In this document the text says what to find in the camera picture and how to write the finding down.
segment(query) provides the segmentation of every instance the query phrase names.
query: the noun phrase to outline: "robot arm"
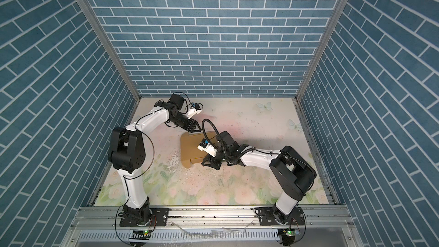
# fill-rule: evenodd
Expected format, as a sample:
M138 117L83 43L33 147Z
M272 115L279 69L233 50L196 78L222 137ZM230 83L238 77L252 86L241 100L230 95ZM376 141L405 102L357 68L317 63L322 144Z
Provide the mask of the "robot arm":
M150 219L149 199L143 189L143 173L140 168L146 158L144 137L148 137L163 122L173 122L188 132L201 131L198 122L192 119L201 112L200 106L196 103L189 104L187 112L181 113L179 110L184 101L182 96L173 94L168 102L157 101L151 111L137 122L124 128L116 127L112 131L108 160L113 163L122 179L128 198L123 213L132 222L143 225Z
M215 132L217 129L209 120L203 120L201 129L205 134L198 149L208 155L201 163L204 166L220 169L223 161L228 165L256 166L271 170L282 187L282 194L273 206L274 218L279 224L287 224L292 218L292 210L312 187L316 171L300 154L290 146L281 150L262 150L249 145L239 145L228 132L217 133L217 144L207 138L204 123L210 123ZM290 171L287 166L294 165Z

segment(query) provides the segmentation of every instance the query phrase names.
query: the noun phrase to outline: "brick wallpaper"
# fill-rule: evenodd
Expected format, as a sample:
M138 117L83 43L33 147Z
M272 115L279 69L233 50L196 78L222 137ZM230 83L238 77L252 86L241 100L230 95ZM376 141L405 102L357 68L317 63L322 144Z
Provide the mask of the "brick wallpaper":
M142 96L294 96L336 0L89 0Z
M349 0L303 98L366 246L439 246L439 0Z
M0 0L0 246L58 246L134 99L74 0Z

